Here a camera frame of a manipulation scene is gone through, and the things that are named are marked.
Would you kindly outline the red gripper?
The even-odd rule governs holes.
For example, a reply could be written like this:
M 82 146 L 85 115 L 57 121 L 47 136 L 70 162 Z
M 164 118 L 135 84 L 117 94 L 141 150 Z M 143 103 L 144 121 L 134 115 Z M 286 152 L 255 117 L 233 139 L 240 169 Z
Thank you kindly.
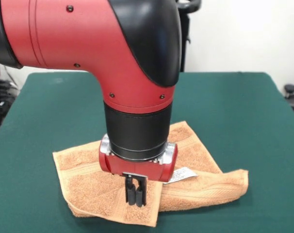
M 147 203 L 147 180 L 167 183 L 174 172 L 178 155 L 176 143 L 167 143 L 164 152 L 153 160 L 133 162 L 116 156 L 111 150 L 110 140 L 105 134 L 100 142 L 98 161 L 104 172 L 115 175 L 129 175 L 125 177 L 126 202 L 138 207 L 146 206 Z M 130 175 L 145 177 L 136 178 L 138 187 L 133 183 Z

